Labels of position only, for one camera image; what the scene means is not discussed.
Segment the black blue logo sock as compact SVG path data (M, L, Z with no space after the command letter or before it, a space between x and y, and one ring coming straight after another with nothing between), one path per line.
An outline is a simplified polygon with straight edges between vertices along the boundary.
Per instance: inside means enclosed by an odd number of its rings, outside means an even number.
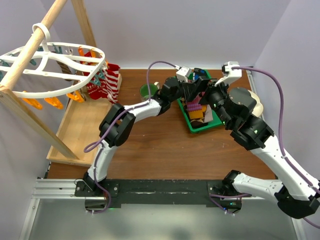
M207 77L207 72L204 69L201 68L194 68L189 75L188 79L192 82L196 81L199 77Z

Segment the red white striped sock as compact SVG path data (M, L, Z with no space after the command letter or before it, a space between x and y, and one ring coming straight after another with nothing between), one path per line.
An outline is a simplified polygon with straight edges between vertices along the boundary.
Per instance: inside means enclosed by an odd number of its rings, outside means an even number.
M107 67L104 70L107 98L112 104L118 103L118 95L120 88L119 70L120 67L114 63L107 63Z

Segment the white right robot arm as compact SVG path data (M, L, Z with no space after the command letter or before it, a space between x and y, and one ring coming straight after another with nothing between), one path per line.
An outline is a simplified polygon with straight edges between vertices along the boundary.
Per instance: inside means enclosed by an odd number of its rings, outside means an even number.
M187 101L198 96L209 105L236 143L262 160L277 176L266 180L232 170L222 180L220 198L248 195L276 203L281 211L295 219L304 219L320 207L320 182L307 173L284 149L280 138L254 110L259 98L242 87L229 89L218 80L200 76L187 83Z

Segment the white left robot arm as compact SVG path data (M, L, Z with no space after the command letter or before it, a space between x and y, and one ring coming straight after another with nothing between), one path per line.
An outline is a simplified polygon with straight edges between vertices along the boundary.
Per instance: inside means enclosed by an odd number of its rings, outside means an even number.
M84 148L88 153L98 147L95 160L85 173L83 181L86 191L92 196L99 196L104 190L102 181L106 179L109 164L119 146L128 139L136 122L156 117L165 113L171 103L184 97L188 101L194 100L204 92L206 83L203 78L193 82L183 82L176 77L166 79L162 87L146 101L134 105L113 105L100 123L100 139Z

